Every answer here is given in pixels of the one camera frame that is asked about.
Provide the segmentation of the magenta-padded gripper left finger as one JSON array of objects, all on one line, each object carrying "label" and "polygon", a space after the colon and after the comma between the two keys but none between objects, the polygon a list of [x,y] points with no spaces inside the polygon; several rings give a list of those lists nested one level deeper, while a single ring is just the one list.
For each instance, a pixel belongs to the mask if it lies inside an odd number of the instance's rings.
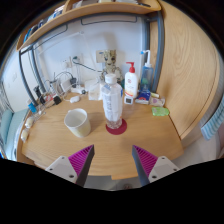
[{"label": "magenta-padded gripper left finger", "polygon": [[83,187],[94,154],[94,146],[87,146],[69,157],[60,156],[46,171]]}]

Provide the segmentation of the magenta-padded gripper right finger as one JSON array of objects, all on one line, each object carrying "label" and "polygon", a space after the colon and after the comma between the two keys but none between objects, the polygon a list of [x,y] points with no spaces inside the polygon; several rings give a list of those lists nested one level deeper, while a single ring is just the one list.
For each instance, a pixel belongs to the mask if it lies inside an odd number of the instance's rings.
[{"label": "magenta-padded gripper right finger", "polygon": [[136,145],[132,146],[132,156],[142,186],[146,186],[179,170],[166,156],[157,157]]}]

